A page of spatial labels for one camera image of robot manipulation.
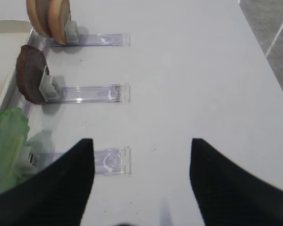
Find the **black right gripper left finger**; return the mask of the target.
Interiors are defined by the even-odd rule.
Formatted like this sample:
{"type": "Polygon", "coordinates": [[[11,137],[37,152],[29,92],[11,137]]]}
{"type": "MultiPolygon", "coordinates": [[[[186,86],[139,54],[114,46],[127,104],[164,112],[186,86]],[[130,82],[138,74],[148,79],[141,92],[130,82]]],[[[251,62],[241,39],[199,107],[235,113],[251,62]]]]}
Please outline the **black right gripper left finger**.
{"type": "Polygon", "coordinates": [[[36,176],[0,194],[0,226],[78,226],[95,176],[92,139],[82,139],[36,176]]]}

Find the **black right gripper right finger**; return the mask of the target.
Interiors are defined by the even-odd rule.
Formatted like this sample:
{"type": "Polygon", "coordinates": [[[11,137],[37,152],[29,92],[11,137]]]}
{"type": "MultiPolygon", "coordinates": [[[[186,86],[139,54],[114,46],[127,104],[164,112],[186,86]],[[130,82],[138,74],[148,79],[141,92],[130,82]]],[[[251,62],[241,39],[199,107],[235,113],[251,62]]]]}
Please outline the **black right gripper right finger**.
{"type": "Polygon", "coordinates": [[[207,226],[283,226],[283,190],[201,138],[191,143],[190,181],[207,226]]]}

